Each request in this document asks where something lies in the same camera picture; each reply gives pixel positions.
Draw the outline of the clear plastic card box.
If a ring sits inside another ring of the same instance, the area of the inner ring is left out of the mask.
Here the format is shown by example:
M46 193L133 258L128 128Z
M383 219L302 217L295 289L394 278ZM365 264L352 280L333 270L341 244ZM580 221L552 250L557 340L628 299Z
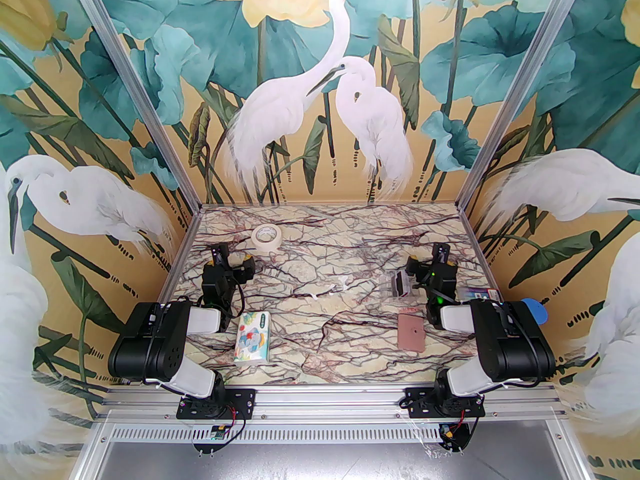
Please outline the clear plastic card box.
M411 298L414 296L413 278L406 269L396 269L390 274L390 295L394 299Z

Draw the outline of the pink card holder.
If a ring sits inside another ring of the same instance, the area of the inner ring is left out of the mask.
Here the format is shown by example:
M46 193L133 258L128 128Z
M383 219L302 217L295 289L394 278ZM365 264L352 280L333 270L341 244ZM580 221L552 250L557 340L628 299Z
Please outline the pink card holder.
M426 348L425 320L408 313L397 317L397 347L408 352L422 353Z

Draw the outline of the cream masking tape roll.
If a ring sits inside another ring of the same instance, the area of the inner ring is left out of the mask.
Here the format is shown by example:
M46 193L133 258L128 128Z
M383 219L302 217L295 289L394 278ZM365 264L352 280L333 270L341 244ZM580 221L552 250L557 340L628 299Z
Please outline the cream masking tape roll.
M256 251L270 253L278 250L281 246L282 230L276 224L261 224L252 231L250 240Z

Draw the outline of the cartoon print tissue pack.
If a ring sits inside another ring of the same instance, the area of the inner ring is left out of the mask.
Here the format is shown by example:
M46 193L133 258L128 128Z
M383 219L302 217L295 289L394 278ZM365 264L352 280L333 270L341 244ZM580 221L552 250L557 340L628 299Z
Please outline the cartoon print tissue pack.
M238 319L233 363L267 364L270 354L271 314L269 311L244 312Z

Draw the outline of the blue lidded clear tube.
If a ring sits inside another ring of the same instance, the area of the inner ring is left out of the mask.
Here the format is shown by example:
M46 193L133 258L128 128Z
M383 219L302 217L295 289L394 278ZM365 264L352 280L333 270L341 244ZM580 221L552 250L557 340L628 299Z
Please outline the blue lidded clear tube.
M532 317L538 325L543 325L548 321L549 315L546 310L546 307L536 299L533 298L523 298L521 300L528 310L530 311Z

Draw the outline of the vented aluminium strip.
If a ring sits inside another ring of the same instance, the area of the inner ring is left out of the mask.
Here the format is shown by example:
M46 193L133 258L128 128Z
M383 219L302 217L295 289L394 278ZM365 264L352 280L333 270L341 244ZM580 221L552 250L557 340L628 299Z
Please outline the vented aluminium strip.
M115 423L103 443L188 444L208 441L212 427L231 423ZM233 444L439 444L437 423L246 423Z

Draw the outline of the grey sheet metal panel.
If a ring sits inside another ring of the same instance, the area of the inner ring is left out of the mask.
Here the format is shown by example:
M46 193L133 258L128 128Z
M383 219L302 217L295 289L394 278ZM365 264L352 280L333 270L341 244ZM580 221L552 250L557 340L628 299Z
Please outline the grey sheet metal panel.
M114 443L82 480L572 480L553 454L430 457L418 445Z

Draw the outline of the short aluminium table edge rail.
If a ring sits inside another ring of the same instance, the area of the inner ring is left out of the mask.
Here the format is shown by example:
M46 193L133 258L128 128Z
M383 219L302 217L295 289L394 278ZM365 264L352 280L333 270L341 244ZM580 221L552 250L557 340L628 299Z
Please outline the short aluminium table edge rail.
M453 208L458 210L458 205L454 201L428 201L428 202L407 202L407 201L382 201L382 202L331 202L331 201L301 201L301 202L285 202L285 203L202 203L199 207L200 211L212 211L217 209L230 210L233 209L257 209L257 208L297 208L297 207L395 207L409 206L412 208L437 206L442 208Z

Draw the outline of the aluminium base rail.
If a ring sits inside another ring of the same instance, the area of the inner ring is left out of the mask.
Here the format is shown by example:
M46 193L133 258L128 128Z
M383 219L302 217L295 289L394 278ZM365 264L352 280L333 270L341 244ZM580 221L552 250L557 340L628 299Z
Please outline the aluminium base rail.
M400 409L409 384L265 384L253 387L253 423L385 423L406 418ZM110 388L98 409L98 422L173 421L179 396L160 387ZM490 421L567 419L566 406L554 386L500 388L483 402Z

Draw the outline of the aluminium frame post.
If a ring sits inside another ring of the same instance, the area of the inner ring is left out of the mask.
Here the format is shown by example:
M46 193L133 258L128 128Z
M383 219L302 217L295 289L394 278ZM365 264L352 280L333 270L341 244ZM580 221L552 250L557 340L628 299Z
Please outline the aluminium frame post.
M130 60L130 56L115 29L105 4L102 0L79 0L79 2L102 41L115 69L118 71L119 77L150 133L151 139L155 142L171 173L174 175L182 194L185 196L186 204L195 215L198 214L202 206L201 199L186 173L162 121L160 121L160 117Z
M575 0L550 0L530 46L526 50L514 79L505 94L505 99L487 132L480 152L455 199L455 206L460 217L466 215L466 208L474 192L478 189L483 174L489 168L503 134L514 120L518 110L525 104L525 98L533 86L538 72L546 60L574 2Z

